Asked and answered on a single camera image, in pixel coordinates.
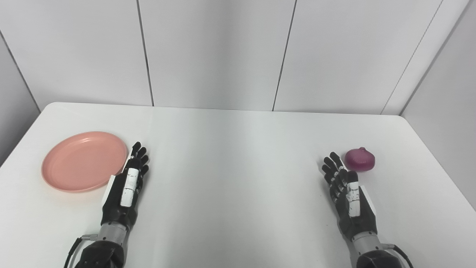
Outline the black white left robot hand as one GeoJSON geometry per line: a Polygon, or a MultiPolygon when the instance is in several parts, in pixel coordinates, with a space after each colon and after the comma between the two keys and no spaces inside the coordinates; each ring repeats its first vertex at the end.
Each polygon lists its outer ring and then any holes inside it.
{"type": "Polygon", "coordinates": [[[147,149],[136,142],[124,169],[115,178],[102,207],[101,224],[117,223],[131,230],[138,217],[138,198],[149,170],[147,149]]]}

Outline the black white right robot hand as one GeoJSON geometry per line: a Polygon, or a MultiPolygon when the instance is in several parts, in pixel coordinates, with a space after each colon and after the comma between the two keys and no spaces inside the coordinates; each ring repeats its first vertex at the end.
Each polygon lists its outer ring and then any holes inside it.
{"type": "Polygon", "coordinates": [[[352,240],[359,233],[377,234],[376,216],[359,183],[357,172],[348,170],[334,151],[324,158],[321,169],[343,235],[352,240]]]}

